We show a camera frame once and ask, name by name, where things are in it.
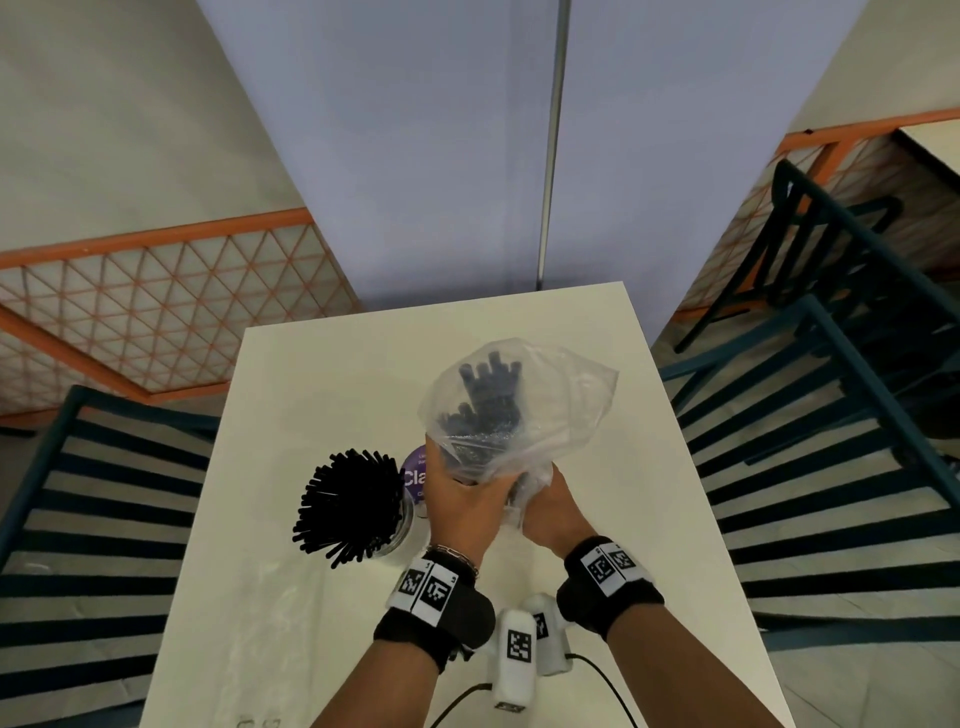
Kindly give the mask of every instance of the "wire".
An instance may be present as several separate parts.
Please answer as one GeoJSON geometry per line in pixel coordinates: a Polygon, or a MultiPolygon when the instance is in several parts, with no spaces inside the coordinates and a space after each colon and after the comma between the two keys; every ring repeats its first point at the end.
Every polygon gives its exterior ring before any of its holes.
{"type": "Polygon", "coordinates": [[[450,714],[450,711],[452,711],[454,708],[460,705],[460,701],[463,700],[472,692],[491,691],[491,690],[493,690],[493,683],[477,683],[472,688],[467,688],[466,690],[461,692],[460,695],[457,696],[456,700],[454,700],[452,703],[446,706],[446,710],[440,713],[440,716],[436,720],[430,723],[430,728],[437,728],[437,726],[440,725],[440,722],[450,714]]]}
{"type": "Polygon", "coordinates": [[[610,681],[610,678],[608,678],[608,677],[603,673],[603,670],[602,670],[602,669],[600,669],[597,665],[595,665],[592,661],[588,660],[588,659],[587,659],[586,657],[584,657],[583,655],[578,655],[578,654],[576,654],[575,652],[567,652],[566,655],[565,655],[565,657],[566,657],[567,660],[583,660],[585,663],[587,663],[587,664],[590,665],[593,669],[595,669],[597,672],[599,672],[599,673],[600,673],[600,677],[602,677],[602,678],[604,679],[604,682],[607,683],[607,686],[613,691],[613,694],[616,695],[616,699],[620,701],[620,707],[623,708],[623,712],[626,713],[626,714],[627,714],[627,717],[630,719],[630,724],[633,725],[634,728],[638,728],[637,725],[636,725],[636,721],[634,720],[634,717],[630,715],[630,709],[627,708],[627,704],[626,704],[625,702],[623,702],[623,698],[620,697],[620,693],[616,691],[616,688],[613,686],[613,683],[610,681]]]}

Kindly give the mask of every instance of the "bundle of black straws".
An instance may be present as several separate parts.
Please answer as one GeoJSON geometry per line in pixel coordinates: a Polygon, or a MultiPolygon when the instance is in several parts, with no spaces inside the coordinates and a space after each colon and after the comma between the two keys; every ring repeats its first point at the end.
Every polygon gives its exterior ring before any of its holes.
{"type": "Polygon", "coordinates": [[[402,518],[403,469],[394,458],[355,449],[330,455],[313,474],[300,499],[294,542],[307,553],[333,546],[332,569],[363,561],[388,544],[402,518]]]}

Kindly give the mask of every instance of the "hand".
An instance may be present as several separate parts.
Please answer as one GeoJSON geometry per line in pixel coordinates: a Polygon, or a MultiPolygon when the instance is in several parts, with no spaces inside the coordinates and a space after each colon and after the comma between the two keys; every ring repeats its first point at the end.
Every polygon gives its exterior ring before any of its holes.
{"type": "Polygon", "coordinates": [[[577,507],[564,474],[553,466],[550,485],[537,493],[523,514],[523,535],[562,559],[576,545],[597,532],[577,507]]]}
{"type": "Polygon", "coordinates": [[[500,530],[503,506],[516,479],[502,475],[489,483],[458,483],[446,471],[440,446],[428,437],[423,499],[430,543],[460,551],[479,569],[500,530]]]}

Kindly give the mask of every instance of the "white plastic sensor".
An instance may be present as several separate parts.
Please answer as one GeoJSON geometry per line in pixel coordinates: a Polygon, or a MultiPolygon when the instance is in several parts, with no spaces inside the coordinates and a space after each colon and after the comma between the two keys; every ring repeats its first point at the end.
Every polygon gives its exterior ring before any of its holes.
{"type": "Polygon", "coordinates": [[[557,608],[557,600],[543,593],[528,596],[520,609],[529,612],[537,623],[537,675],[559,675],[573,669],[566,655],[570,642],[566,639],[566,621],[557,608]]]}
{"type": "Polygon", "coordinates": [[[496,620],[496,654],[490,659],[493,706],[522,713],[534,701],[537,623],[529,612],[505,609],[496,620]]]}

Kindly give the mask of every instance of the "tabletop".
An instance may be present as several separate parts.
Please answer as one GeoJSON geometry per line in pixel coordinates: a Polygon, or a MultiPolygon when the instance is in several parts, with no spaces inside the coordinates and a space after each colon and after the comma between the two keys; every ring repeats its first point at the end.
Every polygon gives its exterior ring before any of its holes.
{"type": "MultiPolygon", "coordinates": [[[[330,453],[378,449],[402,461],[422,443],[417,408],[437,375],[483,344],[521,337],[564,346],[620,372],[613,405],[588,445],[562,458],[596,528],[650,571],[670,611],[786,726],[777,677],[710,511],[622,283],[443,303],[248,329],[230,385],[140,725],[309,725],[340,687],[383,614],[400,567],[330,570],[291,542],[300,495],[330,453]]],[[[478,588],[499,610],[555,593],[563,565],[504,528],[478,588]]],[[[570,643],[639,712],[603,642],[570,643]]],[[[487,679],[486,657],[449,666],[432,720],[487,679]]],[[[472,695],[450,725],[620,725],[599,676],[537,683],[519,716],[472,695]]]]}
{"type": "Polygon", "coordinates": [[[899,131],[953,175],[960,175],[960,119],[900,127],[899,131]]]}

